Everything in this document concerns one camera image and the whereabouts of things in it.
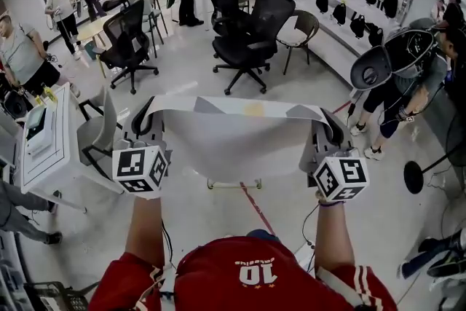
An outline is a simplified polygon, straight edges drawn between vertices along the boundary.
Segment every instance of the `black pants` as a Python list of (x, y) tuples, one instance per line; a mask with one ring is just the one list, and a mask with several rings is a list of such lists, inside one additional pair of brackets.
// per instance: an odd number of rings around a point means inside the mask
[(194, 0), (181, 0), (179, 11), (180, 23), (194, 24), (197, 19), (194, 16)]
[(94, 22), (97, 20), (97, 14), (95, 11), (97, 10), (97, 13), (99, 16), (104, 17), (107, 16), (107, 14), (104, 12), (102, 9), (102, 5), (98, 0), (84, 0), (87, 4), (87, 11), (89, 12), (89, 19), (90, 22)]
[(380, 125), (380, 133), (384, 138), (388, 139), (398, 128), (399, 121), (395, 118), (395, 115), (400, 111), (400, 107), (408, 105), (410, 100), (411, 97), (402, 96), (396, 87), (395, 81), (389, 79), (382, 86), (378, 86), (370, 91), (363, 108), (369, 113), (374, 113), (377, 106), (384, 103), (384, 121)]
[(70, 41), (70, 36), (78, 35), (78, 28), (76, 27), (76, 18), (74, 15), (68, 16), (67, 18), (62, 19), (61, 21), (57, 22), (58, 30), (60, 30), (60, 34), (65, 40), (65, 44), (70, 50), (71, 54), (74, 51), (74, 45)]

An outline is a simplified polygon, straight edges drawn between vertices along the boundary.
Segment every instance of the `white sneaker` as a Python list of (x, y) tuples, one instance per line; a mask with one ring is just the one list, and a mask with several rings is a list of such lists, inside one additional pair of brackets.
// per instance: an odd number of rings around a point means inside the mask
[(70, 90), (73, 93), (73, 95), (76, 96), (76, 98), (81, 96), (81, 91), (79, 91), (78, 87), (76, 87), (76, 85), (74, 83), (70, 84)]
[(351, 129), (349, 131), (351, 132), (351, 135), (358, 136), (360, 133), (366, 132), (367, 129), (368, 129), (368, 127), (367, 127), (367, 123), (366, 123), (362, 130), (360, 130), (358, 128), (358, 126), (354, 125), (353, 127), (351, 127)]
[(366, 158), (369, 158), (370, 160), (376, 160), (376, 161), (382, 161), (382, 159), (385, 157), (385, 152), (379, 149), (378, 151), (374, 151), (372, 149), (372, 146), (369, 146), (365, 151), (364, 155)]

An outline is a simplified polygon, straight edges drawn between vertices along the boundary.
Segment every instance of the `person in red shirt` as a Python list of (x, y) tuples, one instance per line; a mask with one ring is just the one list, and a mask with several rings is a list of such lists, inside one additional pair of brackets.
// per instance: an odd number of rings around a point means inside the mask
[[(161, 201), (136, 198), (125, 253), (106, 270), (89, 311), (160, 311), (164, 265)], [(371, 268), (355, 266), (341, 202), (320, 200), (315, 270), (317, 279), (299, 266), (277, 237), (264, 230), (222, 238), (181, 260), (175, 279), (175, 309), (397, 309)]]

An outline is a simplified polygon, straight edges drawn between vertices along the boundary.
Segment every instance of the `red sleeve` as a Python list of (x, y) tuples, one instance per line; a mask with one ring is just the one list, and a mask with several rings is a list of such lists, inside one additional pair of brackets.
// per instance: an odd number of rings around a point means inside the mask
[[(131, 253), (110, 263), (100, 284), (95, 291), (88, 310), (130, 310), (137, 301), (154, 284), (150, 274), (154, 268)], [(152, 304), (148, 310), (160, 311), (158, 289), (151, 295)]]
[(332, 273), (355, 289), (365, 304), (375, 306), (378, 310), (397, 310), (396, 303), (387, 288), (370, 267), (344, 266), (335, 269)]

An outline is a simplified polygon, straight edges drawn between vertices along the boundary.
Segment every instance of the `black shorts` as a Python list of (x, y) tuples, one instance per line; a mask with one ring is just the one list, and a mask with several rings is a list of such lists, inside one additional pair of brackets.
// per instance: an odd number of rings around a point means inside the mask
[(60, 72), (48, 61), (44, 61), (36, 73), (25, 83), (23, 87), (29, 93), (34, 92), (36, 95), (42, 94), (42, 83), (47, 87), (53, 86), (58, 82)]

